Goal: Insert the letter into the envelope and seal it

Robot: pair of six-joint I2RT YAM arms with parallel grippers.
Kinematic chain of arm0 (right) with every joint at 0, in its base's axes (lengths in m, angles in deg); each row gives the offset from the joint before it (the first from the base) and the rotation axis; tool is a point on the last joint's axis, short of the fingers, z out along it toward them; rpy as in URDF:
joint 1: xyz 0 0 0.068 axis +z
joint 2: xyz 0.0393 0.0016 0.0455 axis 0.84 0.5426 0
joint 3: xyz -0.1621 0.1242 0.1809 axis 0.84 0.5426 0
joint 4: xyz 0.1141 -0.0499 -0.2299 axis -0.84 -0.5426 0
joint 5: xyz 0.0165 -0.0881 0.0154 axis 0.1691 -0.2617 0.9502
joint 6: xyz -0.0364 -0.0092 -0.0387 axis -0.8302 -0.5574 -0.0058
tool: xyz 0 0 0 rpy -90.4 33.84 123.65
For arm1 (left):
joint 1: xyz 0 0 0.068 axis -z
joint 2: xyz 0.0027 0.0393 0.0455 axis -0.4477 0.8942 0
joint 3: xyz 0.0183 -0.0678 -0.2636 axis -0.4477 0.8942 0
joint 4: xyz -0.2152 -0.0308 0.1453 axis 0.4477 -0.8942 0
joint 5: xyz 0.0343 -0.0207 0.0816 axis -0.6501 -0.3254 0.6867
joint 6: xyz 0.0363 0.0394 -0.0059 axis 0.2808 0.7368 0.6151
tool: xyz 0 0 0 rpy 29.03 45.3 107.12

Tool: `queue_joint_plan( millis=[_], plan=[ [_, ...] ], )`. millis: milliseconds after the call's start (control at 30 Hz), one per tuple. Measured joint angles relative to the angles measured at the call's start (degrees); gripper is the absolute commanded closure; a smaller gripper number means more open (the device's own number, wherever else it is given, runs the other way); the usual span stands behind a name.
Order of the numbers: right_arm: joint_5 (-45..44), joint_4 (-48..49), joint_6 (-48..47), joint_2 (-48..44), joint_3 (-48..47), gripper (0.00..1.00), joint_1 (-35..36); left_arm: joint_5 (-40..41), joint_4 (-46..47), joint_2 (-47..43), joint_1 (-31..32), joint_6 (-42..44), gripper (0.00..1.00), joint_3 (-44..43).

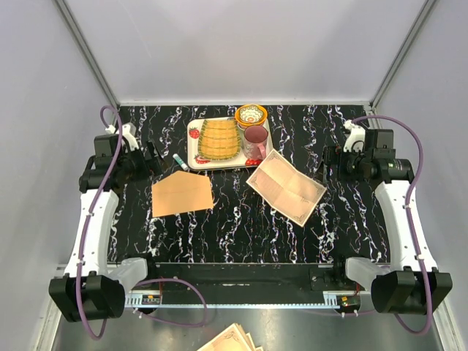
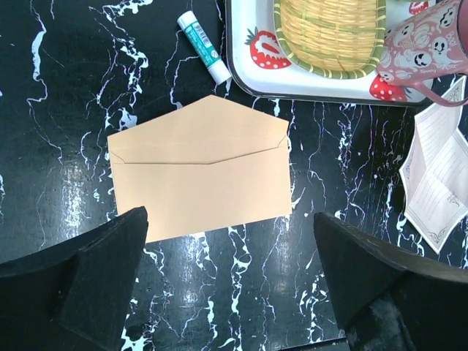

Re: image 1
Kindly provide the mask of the ornate bordered letter paper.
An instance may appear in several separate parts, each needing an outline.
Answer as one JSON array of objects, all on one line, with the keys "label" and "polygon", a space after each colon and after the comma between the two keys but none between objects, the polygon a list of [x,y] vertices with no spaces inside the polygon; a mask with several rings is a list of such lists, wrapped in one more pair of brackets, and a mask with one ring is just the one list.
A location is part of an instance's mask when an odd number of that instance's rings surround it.
[{"label": "ornate bordered letter paper", "polygon": [[303,227],[326,193],[321,183],[296,170],[272,150],[246,183],[270,207]]}]

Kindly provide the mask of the brown paper envelope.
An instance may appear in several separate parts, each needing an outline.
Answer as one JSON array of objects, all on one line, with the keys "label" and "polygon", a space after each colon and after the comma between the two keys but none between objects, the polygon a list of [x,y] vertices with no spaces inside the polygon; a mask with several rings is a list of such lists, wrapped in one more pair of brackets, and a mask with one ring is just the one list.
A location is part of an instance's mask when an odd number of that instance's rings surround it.
[{"label": "brown paper envelope", "polygon": [[153,184],[151,191],[153,218],[214,207],[211,181],[205,175],[176,171]]}]

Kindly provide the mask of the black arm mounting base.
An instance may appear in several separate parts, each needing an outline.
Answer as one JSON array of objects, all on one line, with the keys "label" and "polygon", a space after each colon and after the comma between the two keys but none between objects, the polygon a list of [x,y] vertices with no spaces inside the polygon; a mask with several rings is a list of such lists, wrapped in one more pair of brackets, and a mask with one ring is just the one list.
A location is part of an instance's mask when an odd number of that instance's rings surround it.
[{"label": "black arm mounting base", "polygon": [[148,276],[192,284],[288,284],[313,291],[354,292],[358,287],[343,270],[317,263],[150,263]]}]

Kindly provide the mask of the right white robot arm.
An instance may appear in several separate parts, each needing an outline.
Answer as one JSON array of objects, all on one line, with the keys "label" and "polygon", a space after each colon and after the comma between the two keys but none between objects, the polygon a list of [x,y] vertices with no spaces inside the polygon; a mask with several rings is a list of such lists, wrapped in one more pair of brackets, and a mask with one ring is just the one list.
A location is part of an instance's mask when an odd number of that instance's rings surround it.
[{"label": "right white robot arm", "polygon": [[380,204],[390,244],[390,266],[364,257],[340,257],[332,281],[341,290],[360,285],[375,310],[390,314],[429,314],[453,288],[427,247],[415,199],[415,174],[407,159],[396,158],[393,130],[365,129],[347,121],[343,146],[323,149],[319,174],[324,183],[368,183]]}]

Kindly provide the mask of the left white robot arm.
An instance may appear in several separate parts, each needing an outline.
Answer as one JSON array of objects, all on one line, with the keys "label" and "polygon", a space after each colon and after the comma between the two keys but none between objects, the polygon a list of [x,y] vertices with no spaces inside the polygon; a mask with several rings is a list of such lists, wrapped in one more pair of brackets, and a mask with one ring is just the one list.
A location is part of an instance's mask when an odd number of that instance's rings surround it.
[{"label": "left white robot arm", "polygon": [[68,322],[118,318],[126,294],[137,284],[151,289],[158,272],[147,256],[107,264],[110,230],[124,187],[162,174],[162,158],[152,140],[140,148],[133,136],[100,135],[79,178],[80,222],[64,275],[50,280],[48,292]]}]

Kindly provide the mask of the green white glue stick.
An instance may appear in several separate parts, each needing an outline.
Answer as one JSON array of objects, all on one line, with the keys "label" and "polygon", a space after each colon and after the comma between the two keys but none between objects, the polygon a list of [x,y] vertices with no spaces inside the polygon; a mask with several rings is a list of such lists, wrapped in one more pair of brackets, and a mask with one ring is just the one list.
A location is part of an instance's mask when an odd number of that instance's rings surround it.
[{"label": "green white glue stick", "polygon": [[185,161],[178,154],[174,154],[173,158],[177,162],[177,164],[181,167],[182,170],[184,170],[184,171],[189,170],[188,165],[185,163]]}]

